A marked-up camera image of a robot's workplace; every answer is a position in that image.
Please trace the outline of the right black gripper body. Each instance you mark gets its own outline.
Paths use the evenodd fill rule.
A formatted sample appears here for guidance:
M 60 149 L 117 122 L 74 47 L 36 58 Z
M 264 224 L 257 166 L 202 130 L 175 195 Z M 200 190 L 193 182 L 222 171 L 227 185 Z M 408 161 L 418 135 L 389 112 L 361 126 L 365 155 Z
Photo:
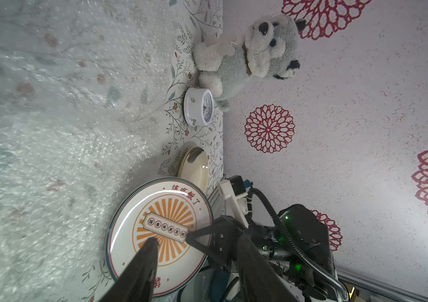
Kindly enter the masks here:
M 266 259 L 276 272 L 284 272 L 286 251 L 275 237 L 273 226 L 262 226 L 252 223 L 247 229 L 251 242 L 257 251 Z

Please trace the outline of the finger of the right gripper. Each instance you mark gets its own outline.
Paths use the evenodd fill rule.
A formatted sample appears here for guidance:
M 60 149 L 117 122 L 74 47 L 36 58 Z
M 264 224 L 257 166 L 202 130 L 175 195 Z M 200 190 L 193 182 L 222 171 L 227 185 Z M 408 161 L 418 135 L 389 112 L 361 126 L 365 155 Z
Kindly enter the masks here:
M 231 270 L 237 261 L 238 239 L 248 228 L 231 216 L 220 216 L 212 225 L 190 232 L 186 242 L 208 257 L 214 270 Z

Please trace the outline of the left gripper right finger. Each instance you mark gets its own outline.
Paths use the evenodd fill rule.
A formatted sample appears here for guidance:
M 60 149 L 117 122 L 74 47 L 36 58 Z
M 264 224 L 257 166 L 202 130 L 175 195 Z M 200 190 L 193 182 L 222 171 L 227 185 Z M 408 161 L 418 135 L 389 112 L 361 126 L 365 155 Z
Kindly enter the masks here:
M 241 235 L 237 241 L 237 269 L 243 301 L 297 301 L 248 235 Z

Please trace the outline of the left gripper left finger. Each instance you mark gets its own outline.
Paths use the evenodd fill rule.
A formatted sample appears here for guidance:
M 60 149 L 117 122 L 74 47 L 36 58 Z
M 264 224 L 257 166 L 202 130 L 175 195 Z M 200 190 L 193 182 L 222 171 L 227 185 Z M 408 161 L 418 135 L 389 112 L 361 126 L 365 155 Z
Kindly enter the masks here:
M 149 238 L 100 302 L 149 302 L 157 275 L 158 240 Z

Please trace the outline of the pink plate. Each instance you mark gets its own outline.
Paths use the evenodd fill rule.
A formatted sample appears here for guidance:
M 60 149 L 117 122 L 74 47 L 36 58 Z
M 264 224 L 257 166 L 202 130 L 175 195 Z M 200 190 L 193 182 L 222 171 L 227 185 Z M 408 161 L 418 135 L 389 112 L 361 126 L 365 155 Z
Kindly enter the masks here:
M 146 241 L 157 239 L 153 297 L 175 293 L 199 273 L 207 258 L 186 242 L 187 234 L 212 222 L 208 198 L 192 182 L 162 177 L 141 185 L 122 202 L 109 226 L 106 259 L 111 277 L 117 281 Z

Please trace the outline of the bubble wrap sheet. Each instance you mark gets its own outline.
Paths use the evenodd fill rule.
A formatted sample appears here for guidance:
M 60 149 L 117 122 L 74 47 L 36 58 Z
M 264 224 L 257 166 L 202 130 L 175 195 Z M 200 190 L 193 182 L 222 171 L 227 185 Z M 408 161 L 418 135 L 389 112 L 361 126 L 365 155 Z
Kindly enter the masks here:
M 167 1 L 0 1 L 0 117 L 147 116 L 166 100 L 176 30 Z

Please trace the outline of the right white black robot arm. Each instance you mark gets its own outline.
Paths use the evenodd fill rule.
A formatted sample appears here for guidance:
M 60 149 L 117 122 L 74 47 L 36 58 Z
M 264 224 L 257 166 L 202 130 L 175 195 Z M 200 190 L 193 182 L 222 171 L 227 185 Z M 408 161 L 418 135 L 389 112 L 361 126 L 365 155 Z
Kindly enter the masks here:
M 258 225 L 250 215 L 244 222 L 224 215 L 186 236 L 214 270 L 230 273 L 236 267 L 238 275 L 225 284 L 221 300 L 240 284 L 245 301 L 294 301 L 283 288 L 287 281 L 302 291 L 305 301 L 348 301 L 337 278 L 327 226 L 303 205 L 277 213 L 267 199 L 261 201 L 274 226 Z

